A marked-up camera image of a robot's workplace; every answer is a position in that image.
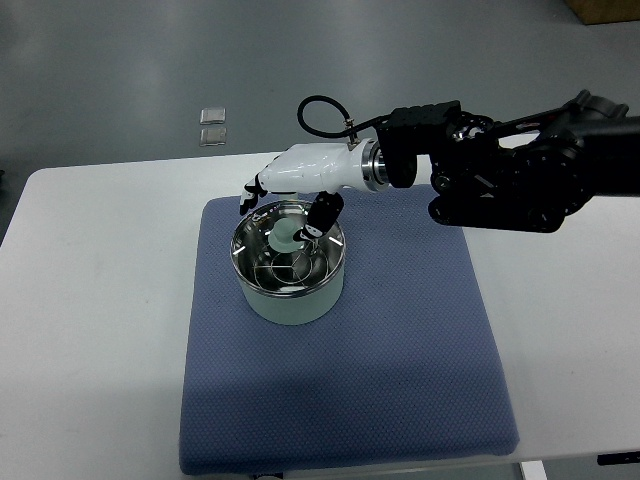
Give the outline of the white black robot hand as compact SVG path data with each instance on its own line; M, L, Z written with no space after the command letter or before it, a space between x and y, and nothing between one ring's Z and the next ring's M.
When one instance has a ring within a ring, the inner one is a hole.
M342 143L296 144L276 156L247 182L241 193L240 213L245 215L268 193L316 195L297 241L325 236L337 221L348 187L380 192L390 185L379 144L365 139L355 146Z

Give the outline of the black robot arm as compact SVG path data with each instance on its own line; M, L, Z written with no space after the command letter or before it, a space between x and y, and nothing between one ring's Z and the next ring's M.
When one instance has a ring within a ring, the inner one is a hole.
M375 130L395 188L411 187L428 156L434 221L552 233L595 196L639 194L639 119L628 110L583 90L506 122L458 101L397 108Z

